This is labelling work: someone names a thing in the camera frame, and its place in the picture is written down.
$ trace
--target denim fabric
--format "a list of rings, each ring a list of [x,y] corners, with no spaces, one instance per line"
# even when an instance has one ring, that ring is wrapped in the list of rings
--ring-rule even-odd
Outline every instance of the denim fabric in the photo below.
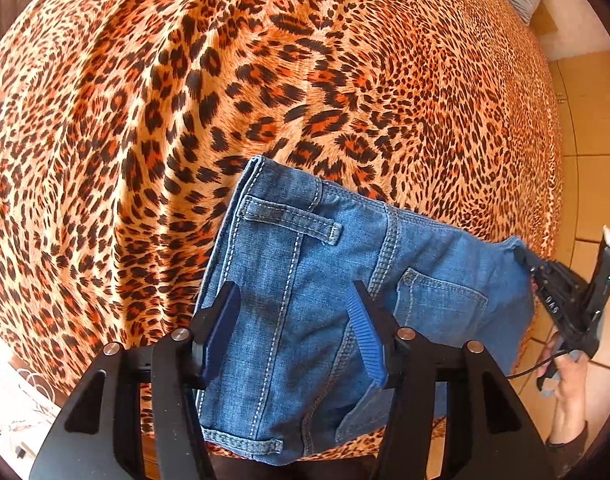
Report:
[[[262,156],[251,159],[198,295],[225,280],[242,309],[219,377],[197,398],[206,440],[274,465],[385,425],[391,391],[367,377],[344,297],[363,280],[434,342],[482,341],[509,372],[533,315],[522,242],[489,244]],[[436,414],[445,410],[437,389]]]

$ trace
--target silver bolt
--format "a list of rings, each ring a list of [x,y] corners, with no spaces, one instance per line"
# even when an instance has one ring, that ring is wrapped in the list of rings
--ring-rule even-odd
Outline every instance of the silver bolt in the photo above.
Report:
[[[107,343],[104,348],[102,348],[102,353],[105,355],[114,355],[120,351],[120,343],[113,342]]]
[[[414,330],[409,328],[408,326],[403,326],[402,328],[399,328],[397,334],[398,337],[403,341],[411,341],[413,338],[416,337],[416,332],[414,332]]]
[[[184,341],[189,337],[189,330],[186,328],[177,328],[172,332],[172,339],[174,341]]]
[[[472,354],[480,354],[485,349],[485,346],[480,341],[469,341],[467,343],[467,350]]]

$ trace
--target jeans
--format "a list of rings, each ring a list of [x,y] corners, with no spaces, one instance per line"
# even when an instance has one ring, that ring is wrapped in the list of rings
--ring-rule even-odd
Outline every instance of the jeans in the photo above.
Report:
[[[234,190],[198,294],[225,280],[242,308],[220,375],[197,397],[206,440],[285,465],[386,424],[392,391],[367,377],[344,304],[363,280],[400,325],[484,343],[505,373],[533,316],[511,237],[497,244],[262,156]],[[445,413],[437,388],[435,415]]]

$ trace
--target leopard print fabric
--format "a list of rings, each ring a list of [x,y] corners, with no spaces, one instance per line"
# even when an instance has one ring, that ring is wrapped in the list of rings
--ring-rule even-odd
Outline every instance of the leopard print fabric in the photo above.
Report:
[[[186,325],[257,153],[552,251],[554,92],[506,0],[34,0],[0,44],[0,335],[70,392]]]

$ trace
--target tile floor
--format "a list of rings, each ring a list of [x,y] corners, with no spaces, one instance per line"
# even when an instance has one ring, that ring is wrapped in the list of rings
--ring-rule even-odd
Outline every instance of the tile floor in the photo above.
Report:
[[[561,59],[549,64],[563,131],[562,223],[556,258],[589,280],[594,270],[602,226],[610,227],[610,52]],[[610,414],[610,300],[600,350],[587,377],[590,444]],[[552,332],[539,308],[518,371],[536,363]],[[543,439],[549,436],[556,407],[543,397],[533,374],[512,381]],[[427,478],[440,474],[444,439],[432,442]]]

